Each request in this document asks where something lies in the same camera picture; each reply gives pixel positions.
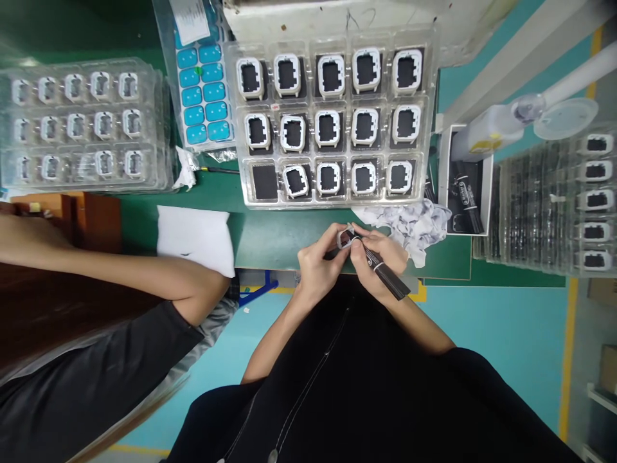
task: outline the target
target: paper label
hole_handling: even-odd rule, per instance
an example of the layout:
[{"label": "paper label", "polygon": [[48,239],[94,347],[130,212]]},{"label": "paper label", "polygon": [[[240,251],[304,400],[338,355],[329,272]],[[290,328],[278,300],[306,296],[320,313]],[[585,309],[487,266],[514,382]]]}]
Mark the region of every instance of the paper label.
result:
[{"label": "paper label", "polygon": [[170,0],[182,45],[210,36],[208,18],[202,0]]}]

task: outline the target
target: person's left hand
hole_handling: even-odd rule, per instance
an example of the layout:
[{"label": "person's left hand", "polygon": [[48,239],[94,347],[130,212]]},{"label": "person's left hand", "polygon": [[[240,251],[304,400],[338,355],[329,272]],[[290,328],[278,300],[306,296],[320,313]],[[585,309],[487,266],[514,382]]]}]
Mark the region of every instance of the person's left hand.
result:
[{"label": "person's left hand", "polygon": [[333,223],[316,243],[298,251],[301,280],[294,296],[302,299],[310,308],[330,292],[349,256],[350,250],[346,248],[340,250],[332,260],[323,258],[326,252],[336,247],[337,233],[346,228],[345,224]]}]

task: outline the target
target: black t-shirt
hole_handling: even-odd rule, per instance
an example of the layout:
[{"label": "black t-shirt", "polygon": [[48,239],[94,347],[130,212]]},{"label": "black t-shirt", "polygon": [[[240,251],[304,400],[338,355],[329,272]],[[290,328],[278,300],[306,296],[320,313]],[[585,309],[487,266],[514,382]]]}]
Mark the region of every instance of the black t-shirt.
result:
[{"label": "black t-shirt", "polygon": [[193,402],[168,463],[222,458],[580,462],[483,357],[426,354],[349,280],[300,325],[267,378]]}]

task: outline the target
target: clear plastic tray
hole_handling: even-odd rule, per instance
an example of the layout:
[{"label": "clear plastic tray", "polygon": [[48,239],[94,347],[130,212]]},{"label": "clear plastic tray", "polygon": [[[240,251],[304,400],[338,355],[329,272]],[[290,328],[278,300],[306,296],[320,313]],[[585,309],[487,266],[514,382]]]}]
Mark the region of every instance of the clear plastic tray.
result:
[{"label": "clear plastic tray", "polygon": [[171,190],[167,89],[160,71],[139,59],[0,73],[3,186]]},{"label": "clear plastic tray", "polygon": [[226,43],[246,205],[420,200],[437,36],[425,26],[267,46]]},{"label": "clear plastic tray", "polygon": [[495,165],[499,194],[487,262],[577,277],[617,277],[617,123],[540,143]]}]

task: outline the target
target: crumpled paper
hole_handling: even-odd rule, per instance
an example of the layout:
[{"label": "crumpled paper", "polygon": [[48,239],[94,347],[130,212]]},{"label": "crumpled paper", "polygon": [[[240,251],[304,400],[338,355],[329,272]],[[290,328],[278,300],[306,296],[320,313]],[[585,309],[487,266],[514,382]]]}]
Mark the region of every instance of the crumpled paper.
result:
[{"label": "crumpled paper", "polygon": [[425,265],[424,250],[444,240],[452,216],[448,208],[426,198],[406,206],[354,207],[352,211],[366,224],[389,227],[390,238],[405,248],[416,268]]}]

